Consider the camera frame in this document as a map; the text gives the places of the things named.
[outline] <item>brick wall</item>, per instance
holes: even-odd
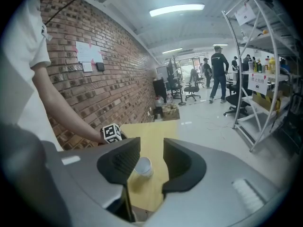
[[[69,0],[43,0],[43,21]],[[147,122],[154,107],[152,77],[156,61],[118,23],[83,0],[76,0],[48,25],[51,66],[47,68],[54,86],[75,112],[96,130],[110,123]],[[105,71],[83,72],[78,63],[76,41],[100,46]],[[97,145],[64,129],[49,118],[65,149]]]

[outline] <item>white ceiling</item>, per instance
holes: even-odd
[[[95,0],[103,10],[106,8],[114,14],[133,32],[132,34],[144,44],[144,47],[163,63],[172,53],[162,54],[164,51],[183,48],[190,55],[213,51],[213,44],[233,45],[232,34],[222,15],[222,10],[228,11],[240,0]],[[202,11],[182,11],[151,17],[149,11],[171,5],[186,3],[203,3]],[[258,9],[253,1],[249,4],[257,14]],[[265,8],[271,22],[278,19]],[[253,23],[240,27],[231,17],[236,36],[241,39],[241,29],[247,34],[252,30]],[[264,29],[264,19],[258,23]]]

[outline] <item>metal shelving unit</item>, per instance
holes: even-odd
[[[243,72],[241,60],[239,63],[239,68],[240,68],[239,69],[239,73],[240,73],[240,81],[239,81],[240,84],[239,85],[240,85],[241,90],[239,92],[237,112],[235,115],[235,120],[234,120],[232,128],[238,129],[239,133],[243,134],[243,136],[252,145],[252,147],[250,148],[250,152],[255,148],[255,146],[259,142],[264,140],[266,137],[268,137],[270,134],[272,134],[279,127],[279,125],[282,123],[283,118],[287,115],[287,112],[288,112],[285,109],[287,108],[287,106],[290,103],[290,97],[281,98],[281,105],[280,105],[279,113],[277,113],[274,110],[274,108],[276,106],[276,99],[277,99],[277,94],[278,94],[278,86],[277,86],[278,82],[283,81],[283,80],[289,80],[289,77],[287,75],[280,75],[279,55],[281,55],[281,56],[290,55],[290,56],[298,57],[298,52],[293,49],[292,42],[294,40],[291,40],[289,38],[285,39],[285,38],[282,38],[282,37],[276,35],[270,25],[270,22],[266,16],[262,6],[261,6],[261,5],[263,5],[263,2],[260,0],[253,0],[253,1],[256,3],[259,11],[258,11],[258,15],[255,20],[254,27],[253,27],[246,43],[239,43],[237,41],[233,27],[231,26],[231,23],[227,17],[227,15],[233,9],[235,9],[239,4],[243,3],[243,0],[240,1],[238,4],[236,4],[235,6],[233,6],[233,8],[231,10],[229,10],[227,13],[225,11],[222,11],[222,13],[227,21],[227,24],[231,30],[231,33],[232,33],[232,36],[233,36],[233,39],[234,39],[234,42],[235,42],[235,45],[237,48],[238,58],[241,59],[241,56],[244,54],[244,51],[246,48],[253,48],[253,49],[258,49],[258,50],[262,50],[262,51],[266,51],[266,52],[274,54],[274,57],[276,60],[275,74],[274,75],[266,74],[270,79],[275,80],[275,83],[272,84],[273,86],[275,86],[275,88],[274,88],[274,95],[273,95],[273,100],[272,100],[270,110],[263,108],[262,106],[260,106],[259,104],[257,104],[256,102],[254,102],[252,100],[252,96],[247,95],[245,89],[243,88],[242,75],[250,74],[250,73],[246,72],[246,71]],[[265,35],[260,35],[256,38],[252,38],[253,32],[255,31],[255,29],[257,27],[260,15],[262,15],[262,17],[264,18],[264,21],[267,25],[267,29],[268,29],[269,33],[265,34]],[[242,53],[240,53],[239,46],[244,47]],[[291,82],[289,82],[289,83],[292,83],[294,78],[299,78],[299,77],[300,76],[298,76],[298,75],[292,75],[290,77]],[[244,100],[251,105],[253,114],[239,119],[241,100]]]

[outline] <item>cardboard box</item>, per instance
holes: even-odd
[[[164,121],[180,119],[179,108],[176,105],[163,106],[162,110]]]
[[[282,91],[283,96],[290,96],[291,95],[291,86],[285,82],[280,82],[279,83],[279,87],[278,87],[279,91]]]
[[[283,95],[282,91],[278,91],[278,95],[277,95],[277,100],[278,98],[281,98]],[[269,97],[270,99],[273,98],[274,96],[274,91],[267,91],[266,96]],[[270,106],[271,106],[271,102],[266,100],[265,98],[263,98],[262,96],[260,96],[260,94],[256,94],[255,92],[253,92],[252,94],[252,100],[254,102],[256,102],[257,104],[259,104],[260,106],[264,107],[266,110],[270,110]]]

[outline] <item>white t-shirt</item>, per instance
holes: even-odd
[[[40,0],[24,0],[11,18],[0,45],[1,120],[17,124],[40,140],[59,145],[45,108],[32,81],[31,67],[39,62],[51,64],[46,48],[46,26],[40,16]]]

